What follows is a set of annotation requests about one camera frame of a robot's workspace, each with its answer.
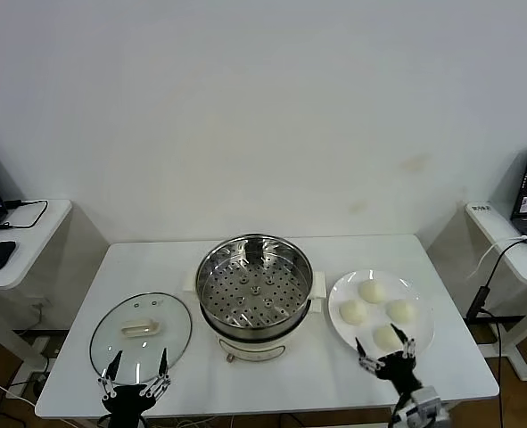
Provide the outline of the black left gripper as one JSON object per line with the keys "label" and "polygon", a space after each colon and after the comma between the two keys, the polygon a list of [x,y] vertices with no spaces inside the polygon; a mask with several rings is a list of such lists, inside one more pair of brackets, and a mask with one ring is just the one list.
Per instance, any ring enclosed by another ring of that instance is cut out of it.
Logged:
{"label": "black left gripper", "polygon": [[156,404],[171,385],[167,349],[161,354],[157,375],[144,385],[125,385],[115,387],[115,380],[122,358],[119,350],[114,359],[103,370],[97,382],[103,389],[102,404],[107,414],[101,417],[102,427],[137,428],[148,427],[143,413]]}

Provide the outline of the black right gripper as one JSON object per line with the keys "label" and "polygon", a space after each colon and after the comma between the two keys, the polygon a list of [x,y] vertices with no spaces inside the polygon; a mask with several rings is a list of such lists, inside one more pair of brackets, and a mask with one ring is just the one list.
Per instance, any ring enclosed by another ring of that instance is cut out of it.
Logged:
{"label": "black right gripper", "polygon": [[416,368],[416,341],[409,338],[395,324],[391,328],[403,345],[402,351],[396,351],[379,359],[366,354],[358,337],[355,338],[358,362],[365,370],[375,370],[378,379],[389,381],[399,395],[410,395],[423,388],[414,375]]}

